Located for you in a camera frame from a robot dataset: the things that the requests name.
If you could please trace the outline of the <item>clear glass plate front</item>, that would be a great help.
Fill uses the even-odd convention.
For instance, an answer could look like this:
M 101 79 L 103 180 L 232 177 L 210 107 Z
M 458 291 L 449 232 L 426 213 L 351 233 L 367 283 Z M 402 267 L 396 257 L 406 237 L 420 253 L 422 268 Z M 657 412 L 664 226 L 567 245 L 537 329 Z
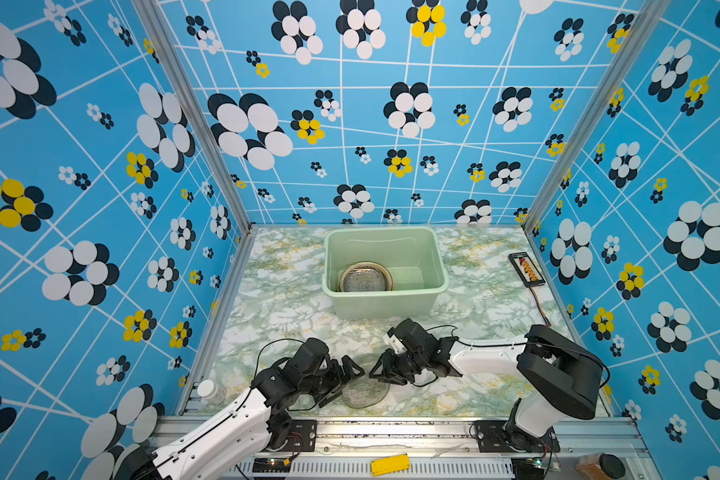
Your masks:
M 368 376 L 358 377 L 343 389 L 341 398 L 352 409 L 366 409 L 381 403 L 390 387 L 390 384 Z

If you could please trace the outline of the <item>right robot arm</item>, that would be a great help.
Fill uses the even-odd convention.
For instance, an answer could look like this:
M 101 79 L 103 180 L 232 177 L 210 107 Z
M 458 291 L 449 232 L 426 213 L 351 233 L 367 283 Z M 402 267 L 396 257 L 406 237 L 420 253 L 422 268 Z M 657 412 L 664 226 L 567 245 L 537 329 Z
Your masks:
M 599 390 L 607 381 L 602 360 L 551 327 L 533 325 L 528 333 L 492 343 L 438 338 L 405 319 L 384 337 L 387 349 L 369 377 L 392 385 L 412 385 L 430 372 L 436 379 L 474 374 L 525 378 L 534 392 L 518 399 L 498 437 L 512 451 L 558 448 L 545 437 L 566 418 L 592 420 Z

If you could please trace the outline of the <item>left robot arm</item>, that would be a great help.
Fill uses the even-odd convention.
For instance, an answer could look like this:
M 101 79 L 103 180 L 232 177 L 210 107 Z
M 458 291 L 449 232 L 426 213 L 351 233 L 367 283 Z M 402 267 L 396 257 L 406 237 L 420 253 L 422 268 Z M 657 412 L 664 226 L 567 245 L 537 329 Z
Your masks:
M 117 479 L 218 479 L 246 458 L 287 439 L 289 408 L 309 395 L 324 407 L 365 375 L 349 356 L 330 356 L 317 338 L 291 357 L 256 374 L 250 387 L 190 433 L 152 453 L 139 447 L 124 457 Z

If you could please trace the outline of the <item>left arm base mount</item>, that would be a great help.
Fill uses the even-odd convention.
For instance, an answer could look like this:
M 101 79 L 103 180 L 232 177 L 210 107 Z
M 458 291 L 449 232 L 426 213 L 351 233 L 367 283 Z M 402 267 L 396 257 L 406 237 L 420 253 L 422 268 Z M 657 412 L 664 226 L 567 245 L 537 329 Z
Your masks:
M 313 452 L 317 440 L 318 422 L 313 419 L 295 419 L 277 427 L 265 447 L 269 452 Z

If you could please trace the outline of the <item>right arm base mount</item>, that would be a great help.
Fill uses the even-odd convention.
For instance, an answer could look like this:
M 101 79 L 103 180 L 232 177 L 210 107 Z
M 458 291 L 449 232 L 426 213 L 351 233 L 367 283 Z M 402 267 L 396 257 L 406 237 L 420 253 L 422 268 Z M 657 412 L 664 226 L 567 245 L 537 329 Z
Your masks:
M 470 425 L 470 436 L 481 453 L 543 454 L 559 453 L 560 444 L 553 428 L 542 437 L 534 437 L 503 420 L 478 420 Z

